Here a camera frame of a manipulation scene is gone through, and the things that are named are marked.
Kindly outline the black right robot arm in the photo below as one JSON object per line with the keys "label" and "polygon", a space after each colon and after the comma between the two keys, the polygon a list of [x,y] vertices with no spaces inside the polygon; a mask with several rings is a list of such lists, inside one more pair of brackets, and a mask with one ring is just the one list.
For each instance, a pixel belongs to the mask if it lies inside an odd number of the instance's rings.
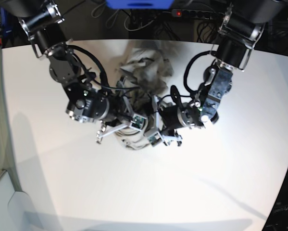
{"label": "black right robot arm", "polygon": [[62,85],[69,99],[69,117],[80,123],[101,122],[97,143],[126,128],[143,129],[125,95],[128,89],[110,87],[100,61],[90,52],[67,43],[59,26],[64,18],[54,1],[0,0],[0,6],[18,18],[35,56],[50,61],[50,76]]}

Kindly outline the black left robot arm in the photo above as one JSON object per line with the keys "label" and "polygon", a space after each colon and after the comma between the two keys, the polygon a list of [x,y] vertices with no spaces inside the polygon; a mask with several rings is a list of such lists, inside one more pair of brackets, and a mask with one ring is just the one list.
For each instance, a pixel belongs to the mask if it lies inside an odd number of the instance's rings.
{"label": "black left robot arm", "polygon": [[[185,69],[183,85],[191,100],[182,102],[182,95],[172,85],[169,96],[173,104],[164,103],[163,99],[158,101],[156,120],[161,120],[163,127],[156,128],[152,134],[145,134],[152,146],[160,143],[169,145],[173,141],[181,145],[182,137],[177,133],[179,128],[207,128],[217,122],[217,109],[222,97],[232,87],[233,71],[244,71],[265,24],[286,5],[288,0],[234,0],[230,3],[218,29],[221,40],[217,50],[198,53]],[[208,54],[214,57],[214,61],[204,71],[199,88],[192,90],[188,86],[191,67],[200,57]]]}

